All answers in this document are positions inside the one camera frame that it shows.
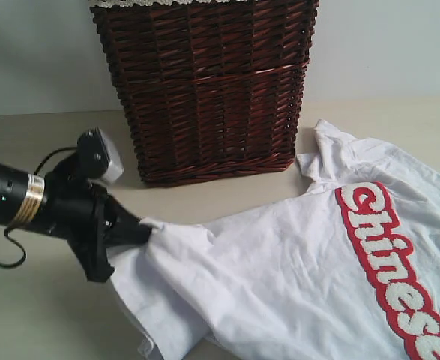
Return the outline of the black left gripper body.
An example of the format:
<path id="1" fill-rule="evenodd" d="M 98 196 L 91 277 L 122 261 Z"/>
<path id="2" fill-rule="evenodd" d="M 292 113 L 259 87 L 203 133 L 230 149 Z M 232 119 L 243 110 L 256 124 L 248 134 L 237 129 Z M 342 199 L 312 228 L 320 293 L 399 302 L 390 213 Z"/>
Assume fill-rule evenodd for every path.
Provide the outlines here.
<path id="1" fill-rule="evenodd" d="M 31 222 L 36 233 L 64 239 L 88 281 L 106 282 L 114 268 L 106 258 L 106 188 L 58 172 L 45 176 L 46 199 Z"/>

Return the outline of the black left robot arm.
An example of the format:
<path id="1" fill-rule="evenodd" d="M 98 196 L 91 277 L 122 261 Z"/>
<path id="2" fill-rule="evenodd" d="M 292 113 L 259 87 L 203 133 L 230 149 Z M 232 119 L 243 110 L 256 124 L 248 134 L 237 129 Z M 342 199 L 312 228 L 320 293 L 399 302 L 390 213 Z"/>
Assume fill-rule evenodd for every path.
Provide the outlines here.
<path id="1" fill-rule="evenodd" d="M 44 177 L 0 164 L 0 225 L 64 239 L 88 281 L 115 271 L 106 251 L 142 246 L 152 228 L 126 210 L 106 188 L 83 175 L 72 154 Z"/>

